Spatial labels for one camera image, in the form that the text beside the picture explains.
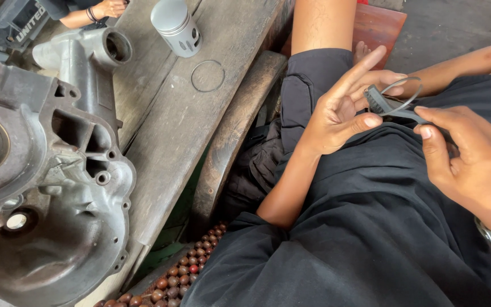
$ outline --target red wooden board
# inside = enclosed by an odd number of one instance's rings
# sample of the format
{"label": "red wooden board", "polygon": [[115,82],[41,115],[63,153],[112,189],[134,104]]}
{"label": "red wooden board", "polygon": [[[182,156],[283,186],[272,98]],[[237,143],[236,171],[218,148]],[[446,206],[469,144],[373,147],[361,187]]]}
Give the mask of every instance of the red wooden board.
{"label": "red wooden board", "polygon": [[[355,25],[353,27],[353,46],[363,40],[370,49],[380,45],[386,46],[386,56],[373,68],[383,69],[387,58],[397,41],[397,37],[405,24],[406,14],[391,11],[371,5],[358,4],[355,14]],[[280,52],[289,57],[291,55],[291,35]]]}

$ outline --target bare foot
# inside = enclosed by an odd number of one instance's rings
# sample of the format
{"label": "bare foot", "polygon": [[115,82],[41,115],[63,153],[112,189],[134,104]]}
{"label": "bare foot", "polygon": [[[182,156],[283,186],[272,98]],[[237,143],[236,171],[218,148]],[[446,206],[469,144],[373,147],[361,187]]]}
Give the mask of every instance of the bare foot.
{"label": "bare foot", "polygon": [[365,57],[365,55],[369,54],[371,50],[367,45],[365,45],[365,42],[361,41],[355,46],[355,53],[353,54],[353,65],[359,63],[361,59]]}

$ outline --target aluminum engine casing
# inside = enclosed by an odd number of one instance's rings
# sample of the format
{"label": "aluminum engine casing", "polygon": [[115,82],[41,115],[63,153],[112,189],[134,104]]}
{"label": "aluminum engine casing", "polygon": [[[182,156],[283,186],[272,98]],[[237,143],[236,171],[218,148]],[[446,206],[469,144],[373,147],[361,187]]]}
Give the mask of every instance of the aluminum engine casing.
{"label": "aluminum engine casing", "polygon": [[135,169],[113,70],[132,46],[115,28],[74,30],[34,57],[61,80],[0,64],[0,307],[72,306],[128,256]]}

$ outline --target hand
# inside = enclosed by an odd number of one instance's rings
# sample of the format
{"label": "hand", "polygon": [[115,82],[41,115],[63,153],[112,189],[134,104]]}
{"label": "hand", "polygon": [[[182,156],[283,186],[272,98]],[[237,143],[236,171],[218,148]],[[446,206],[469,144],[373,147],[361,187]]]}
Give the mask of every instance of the hand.
{"label": "hand", "polygon": [[491,124],[467,107],[416,107],[423,119],[448,129],[460,157],[450,159],[444,138],[431,125],[418,125],[430,181],[491,230]]}
{"label": "hand", "polygon": [[94,17],[102,19],[103,17],[120,17],[128,3],[126,0],[103,0],[92,7]]}
{"label": "hand", "polygon": [[[319,98],[297,147],[300,146],[313,155],[332,154],[354,134],[382,124],[382,118],[376,114],[355,114],[368,107],[363,96],[363,91],[368,86],[377,84],[383,88],[406,78],[406,75],[389,70],[369,71],[385,54],[385,46],[376,48]],[[402,93],[403,88],[396,86],[388,94]]]}

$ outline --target black t-shirt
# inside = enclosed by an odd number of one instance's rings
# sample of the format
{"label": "black t-shirt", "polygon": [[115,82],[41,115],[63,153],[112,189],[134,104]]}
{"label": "black t-shirt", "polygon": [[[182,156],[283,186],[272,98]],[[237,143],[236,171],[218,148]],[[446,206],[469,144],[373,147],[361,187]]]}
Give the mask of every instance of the black t-shirt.
{"label": "black t-shirt", "polygon": [[[491,122],[491,76],[424,103]],[[289,232],[242,213],[181,306],[491,306],[491,248],[429,181],[411,127],[384,123],[321,157]]]}
{"label": "black t-shirt", "polygon": [[66,17],[72,11],[86,10],[102,0],[37,0],[54,20]]}

